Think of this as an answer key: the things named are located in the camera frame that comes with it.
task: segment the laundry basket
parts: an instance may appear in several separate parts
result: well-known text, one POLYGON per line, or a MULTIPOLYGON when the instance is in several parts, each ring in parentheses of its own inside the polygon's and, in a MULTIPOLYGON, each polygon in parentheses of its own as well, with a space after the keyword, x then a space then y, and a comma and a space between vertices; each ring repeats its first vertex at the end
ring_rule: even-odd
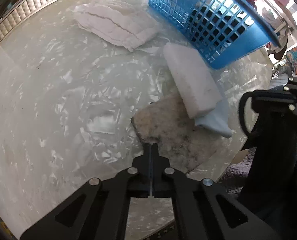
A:
POLYGON ((214 69, 272 42, 271 26, 245 0, 149 0, 214 69))

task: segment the white towel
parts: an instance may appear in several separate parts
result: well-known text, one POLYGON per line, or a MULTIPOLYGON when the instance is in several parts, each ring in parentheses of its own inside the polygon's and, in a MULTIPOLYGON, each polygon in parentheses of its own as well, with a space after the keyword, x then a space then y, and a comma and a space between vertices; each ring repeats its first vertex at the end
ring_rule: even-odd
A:
POLYGON ((173 43, 167 43, 163 52, 188 117, 212 111, 222 97, 199 52, 173 43))
POLYGON ((152 39, 160 26, 142 8, 115 0, 94 0, 73 12, 80 28, 131 52, 152 39))

